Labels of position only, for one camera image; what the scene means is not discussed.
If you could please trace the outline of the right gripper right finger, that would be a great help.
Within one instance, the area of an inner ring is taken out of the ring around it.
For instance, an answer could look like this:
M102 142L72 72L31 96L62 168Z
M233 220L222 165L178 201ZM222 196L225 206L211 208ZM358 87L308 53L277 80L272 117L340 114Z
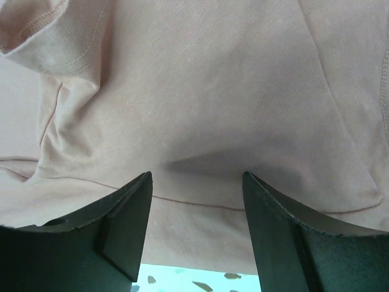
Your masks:
M388 234L329 217L243 174L262 291L387 291Z

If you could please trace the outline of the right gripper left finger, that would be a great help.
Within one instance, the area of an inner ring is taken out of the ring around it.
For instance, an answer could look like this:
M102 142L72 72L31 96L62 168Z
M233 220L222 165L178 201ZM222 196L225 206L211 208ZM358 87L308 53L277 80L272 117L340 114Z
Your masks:
M42 226L1 228L2 291L129 291L139 275L152 175Z

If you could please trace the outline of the pink t shirt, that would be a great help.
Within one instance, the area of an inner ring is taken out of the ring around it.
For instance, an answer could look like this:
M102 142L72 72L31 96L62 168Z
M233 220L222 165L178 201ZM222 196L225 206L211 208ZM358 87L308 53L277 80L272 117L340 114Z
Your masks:
M2 1L1 224L143 172L143 262L256 271L252 172L388 230L387 1Z

